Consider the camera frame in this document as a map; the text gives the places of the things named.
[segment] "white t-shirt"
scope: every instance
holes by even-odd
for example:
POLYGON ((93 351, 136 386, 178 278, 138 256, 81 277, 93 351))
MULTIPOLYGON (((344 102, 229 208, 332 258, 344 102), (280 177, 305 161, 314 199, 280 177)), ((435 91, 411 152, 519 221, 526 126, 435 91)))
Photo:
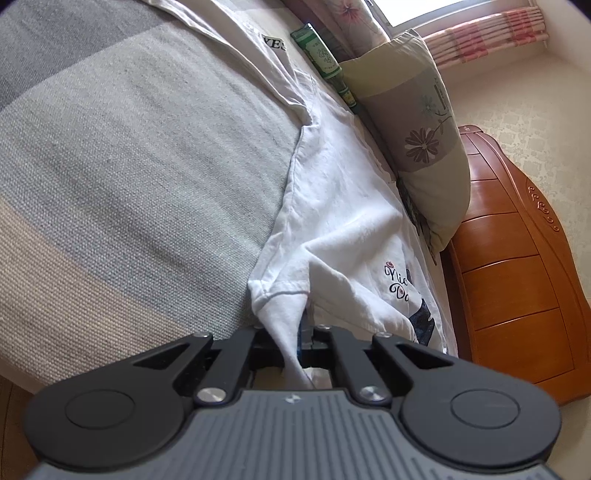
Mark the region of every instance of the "white t-shirt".
POLYGON ((398 191, 344 103, 290 63, 295 43, 266 43, 214 0, 147 2, 226 45, 302 121, 281 210, 248 280, 253 311, 281 349, 292 386, 311 386, 296 353, 307 305, 317 325, 362 339, 387 331, 446 351, 426 259, 398 191))

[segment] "green bottle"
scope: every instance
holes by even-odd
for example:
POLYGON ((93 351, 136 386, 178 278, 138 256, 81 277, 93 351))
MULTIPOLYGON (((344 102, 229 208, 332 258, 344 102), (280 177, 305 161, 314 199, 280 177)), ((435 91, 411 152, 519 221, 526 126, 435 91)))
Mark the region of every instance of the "green bottle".
POLYGON ((291 38, 304 50, 321 77, 330 83, 347 106, 353 109, 357 105, 357 101, 343 81, 343 69, 316 33, 314 27, 308 23, 301 29, 292 32, 291 38))

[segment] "silver pivot bolt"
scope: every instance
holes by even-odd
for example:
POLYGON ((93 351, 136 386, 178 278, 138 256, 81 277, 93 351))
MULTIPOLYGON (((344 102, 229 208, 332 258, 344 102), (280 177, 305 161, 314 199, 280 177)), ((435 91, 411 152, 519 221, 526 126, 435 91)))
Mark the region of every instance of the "silver pivot bolt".
POLYGON ((386 395, 384 392, 382 392, 382 389, 376 387, 375 385, 363 387, 361 390, 359 390, 359 395, 365 400, 369 401, 382 401, 386 398, 386 395))
POLYGON ((205 403, 219 403, 226 398, 226 391, 217 387, 202 388, 197 393, 197 398, 205 403))

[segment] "curtain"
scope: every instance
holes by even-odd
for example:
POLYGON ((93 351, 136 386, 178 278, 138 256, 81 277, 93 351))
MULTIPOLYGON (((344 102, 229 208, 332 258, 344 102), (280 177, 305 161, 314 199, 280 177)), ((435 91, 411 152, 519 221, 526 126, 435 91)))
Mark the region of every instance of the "curtain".
POLYGON ((546 40, 538 7, 518 8, 477 18, 424 38, 439 70, 475 60, 503 48, 546 40))
MULTIPOLYGON (((283 0, 304 23, 311 23, 330 51, 349 54, 350 60, 389 42, 364 0, 283 0)), ((342 61, 335 54, 337 61, 342 61)))

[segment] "pillow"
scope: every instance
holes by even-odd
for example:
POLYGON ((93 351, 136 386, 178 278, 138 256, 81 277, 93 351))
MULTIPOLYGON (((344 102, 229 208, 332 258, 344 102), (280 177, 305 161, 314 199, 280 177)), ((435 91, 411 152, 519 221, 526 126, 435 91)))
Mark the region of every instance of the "pillow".
POLYGON ((341 64, 345 83, 368 110, 394 168, 445 248, 470 202, 470 170, 441 76, 423 39, 407 31, 341 64))

